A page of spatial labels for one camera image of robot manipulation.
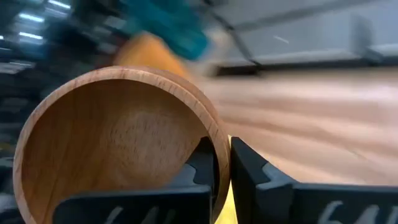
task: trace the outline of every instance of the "wood grain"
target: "wood grain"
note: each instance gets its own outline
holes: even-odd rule
[[[397,70],[198,82],[228,134],[302,182],[397,185]]]
[[[22,129],[14,190],[27,223],[51,223],[59,201],[92,190],[168,183],[209,136],[219,164],[215,220],[229,185],[228,138],[210,101],[167,72],[109,67],[51,93]]]

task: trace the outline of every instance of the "wooden cylinder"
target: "wooden cylinder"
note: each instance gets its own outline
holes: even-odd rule
[[[22,217],[51,223],[56,205],[80,192],[163,187],[204,136],[218,160],[215,221],[229,187],[229,144],[207,97],[160,70],[86,73],[46,97],[21,131],[13,175]]]

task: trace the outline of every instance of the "gray wall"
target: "gray wall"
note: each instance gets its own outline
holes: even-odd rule
[[[334,0],[226,0],[217,13],[232,24],[252,21],[293,9]],[[354,58],[351,53],[352,18],[367,18],[373,27],[375,48],[394,54],[398,45],[398,0],[375,0],[366,4],[328,11],[249,32],[240,36],[255,58],[263,63],[303,62]],[[233,47],[225,63],[246,64]]]

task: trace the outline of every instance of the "black plastic jaw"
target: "black plastic jaw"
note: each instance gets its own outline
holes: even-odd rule
[[[398,223],[398,188],[303,184],[231,140],[231,178],[239,224]]]
[[[209,223],[210,194],[206,185],[81,194],[58,205],[53,223]]]

